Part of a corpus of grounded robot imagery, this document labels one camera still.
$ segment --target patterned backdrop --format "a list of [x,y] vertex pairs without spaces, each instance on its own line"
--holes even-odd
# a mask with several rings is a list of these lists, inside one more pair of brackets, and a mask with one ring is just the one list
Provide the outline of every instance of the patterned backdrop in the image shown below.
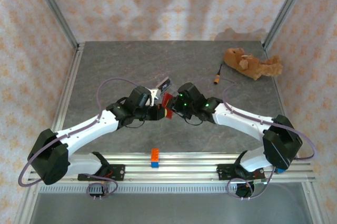
[[56,0],[78,42],[263,40],[284,0]]
[[52,125],[73,54],[44,0],[0,0],[0,215],[12,223],[17,178],[36,136]]
[[[278,77],[284,105],[295,126],[316,144],[314,171],[330,222],[336,223],[337,0],[299,0],[270,55],[284,61]],[[302,152],[310,153],[310,147]]]

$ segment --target purple cable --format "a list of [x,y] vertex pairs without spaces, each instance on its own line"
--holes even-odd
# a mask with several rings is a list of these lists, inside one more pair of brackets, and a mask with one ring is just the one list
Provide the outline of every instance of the purple cable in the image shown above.
[[262,189],[262,191],[258,195],[255,195],[255,196],[252,196],[252,197],[243,198],[243,197],[234,196],[234,195],[232,195],[230,193],[230,184],[231,184],[231,182],[233,182],[234,180],[240,180],[240,181],[245,182],[248,185],[249,189],[251,190],[251,193],[253,194],[253,189],[252,189],[251,185],[248,183],[247,180],[244,180],[242,178],[232,178],[230,181],[228,181],[228,183],[226,185],[226,190],[228,192],[228,195],[231,196],[234,199],[240,199],[240,200],[256,199],[257,197],[261,196],[264,193],[264,191],[267,189],[270,181],[272,180],[272,176],[274,175],[275,169],[276,169],[276,167],[273,167],[272,173],[270,174],[270,176],[268,178],[267,184],[265,185],[265,187]]
[[[18,184],[19,184],[21,187],[29,187],[29,186],[33,186],[33,185],[35,185],[35,184],[37,184],[37,183],[39,183],[39,182],[42,181],[42,179],[38,179],[38,180],[36,180],[36,181],[34,181],[34,182],[32,182],[32,183],[23,183],[23,182],[22,182],[22,178],[23,178],[23,175],[25,174],[25,172],[27,171],[29,165],[31,165],[32,162],[33,162],[33,161],[34,161],[34,160],[35,160],[35,159],[36,159],[36,158],[37,158],[43,151],[45,151],[47,148],[49,148],[50,146],[52,146],[54,143],[56,143],[56,142],[58,142],[58,141],[60,141],[60,140],[62,140],[62,139],[64,139],[64,138],[66,138],[66,137],[69,137],[69,136],[71,136],[71,135],[74,135],[74,134],[76,134],[76,133],[79,133],[79,132],[82,132],[82,131],[84,131],[84,130],[89,129],[90,127],[92,127],[93,125],[95,125],[95,124],[99,121],[99,119],[100,119],[101,116],[102,116],[102,112],[103,112],[102,105],[101,105],[101,103],[100,103],[100,91],[101,91],[101,88],[102,88],[102,86],[103,86],[104,84],[106,84],[106,83],[108,83],[108,82],[110,82],[110,81],[114,81],[114,80],[121,80],[121,81],[125,81],[125,82],[128,82],[128,83],[132,83],[132,84],[138,86],[138,84],[136,84],[136,83],[134,83],[134,82],[132,82],[132,81],[129,81],[129,80],[123,79],[123,78],[119,78],[119,77],[110,78],[110,79],[105,80],[103,83],[101,83],[100,86],[99,86],[98,89],[97,89],[97,92],[96,92],[96,102],[97,102],[97,105],[98,105],[98,107],[99,107],[99,109],[100,109],[100,112],[98,113],[97,119],[94,120],[93,122],[91,122],[90,124],[88,124],[88,125],[86,125],[86,126],[80,128],[80,129],[77,129],[77,130],[75,130],[75,131],[69,133],[68,135],[65,134],[65,135],[63,135],[63,136],[60,136],[60,137],[56,138],[55,140],[52,140],[50,143],[48,143],[48,144],[46,144],[45,146],[43,146],[42,148],[40,148],[40,149],[39,149],[39,150],[38,150],[38,151],[37,151],[37,152],[36,152],[36,153],[35,153],[29,160],[28,160],[28,162],[25,164],[25,166],[23,167],[23,169],[22,169],[22,171],[21,171],[21,173],[20,173],[20,175],[19,175],[19,177],[18,177]],[[96,177],[96,178],[99,178],[99,179],[102,179],[102,180],[113,181],[114,183],[117,184],[117,182],[116,182],[115,180],[113,180],[113,179],[107,179],[107,178],[103,178],[103,177]]]

